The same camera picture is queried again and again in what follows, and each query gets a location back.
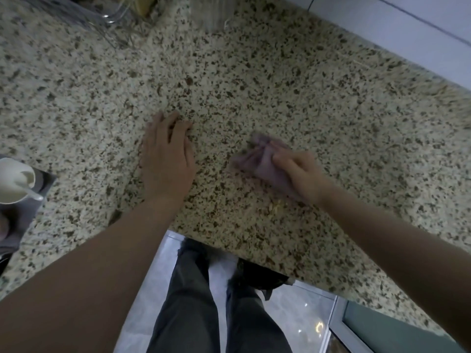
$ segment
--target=speckled countertop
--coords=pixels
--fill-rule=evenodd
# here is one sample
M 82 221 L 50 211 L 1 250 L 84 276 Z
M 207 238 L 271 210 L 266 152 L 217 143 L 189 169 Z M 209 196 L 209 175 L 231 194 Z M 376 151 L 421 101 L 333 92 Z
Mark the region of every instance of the speckled countertop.
M 228 168 L 254 129 L 471 249 L 471 95 L 280 0 L 243 0 L 205 35 L 172 0 L 137 51 L 42 13 L 0 11 L 0 153 L 58 175 L 0 297 L 140 201 L 138 144 L 159 108 L 195 126 L 199 171 L 172 229 L 382 313 L 439 328 L 328 218 Z

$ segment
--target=dark gray pants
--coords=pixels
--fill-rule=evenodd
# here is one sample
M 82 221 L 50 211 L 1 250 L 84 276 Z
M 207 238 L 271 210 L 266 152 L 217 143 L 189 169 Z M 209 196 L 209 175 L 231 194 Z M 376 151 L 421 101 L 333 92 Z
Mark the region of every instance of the dark gray pants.
M 291 353 L 284 333 L 247 285 L 227 289 L 227 353 Z M 208 261 L 197 250 L 179 254 L 147 353 L 220 353 L 218 310 L 209 290 Z

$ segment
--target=forearm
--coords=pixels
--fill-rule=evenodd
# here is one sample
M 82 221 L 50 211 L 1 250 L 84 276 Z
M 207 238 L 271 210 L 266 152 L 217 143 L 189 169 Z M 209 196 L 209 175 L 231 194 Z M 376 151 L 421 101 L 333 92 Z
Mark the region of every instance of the forearm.
M 321 207 L 418 305 L 466 344 L 471 255 L 337 187 Z
M 112 352 L 178 207 L 148 201 L 0 302 L 9 352 Z

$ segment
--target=white cup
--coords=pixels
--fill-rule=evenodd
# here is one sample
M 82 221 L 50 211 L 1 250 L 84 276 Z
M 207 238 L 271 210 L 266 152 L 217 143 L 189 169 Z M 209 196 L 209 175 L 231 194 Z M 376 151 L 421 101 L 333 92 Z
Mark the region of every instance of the white cup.
M 18 184 L 33 188 L 35 183 L 36 174 L 31 166 L 8 157 L 0 159 L 0 204 L 24 200 L 29 195 Z

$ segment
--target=white floor tile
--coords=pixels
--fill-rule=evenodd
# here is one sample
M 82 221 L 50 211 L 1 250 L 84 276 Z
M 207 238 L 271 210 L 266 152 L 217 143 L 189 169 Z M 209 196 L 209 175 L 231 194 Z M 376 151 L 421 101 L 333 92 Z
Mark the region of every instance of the white floor tile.
M 144 353 L 147 349 L 183 239 L 183 235 L 172 231 L 165 235 L 122 327 L 115 353 Z M 209 288 L 218 308 L 221 351 L 225 352 L 227 280 L 236 269 L 237 257 L 218 250 L 211 250 L 209 254 Z M 333 308 L 333 299 L 328 295 L 331 294 L 297 281 L 293 286 L 275 289 L 270 300 L 263 302 L 285 333 L 293 352 L 319 352 Z

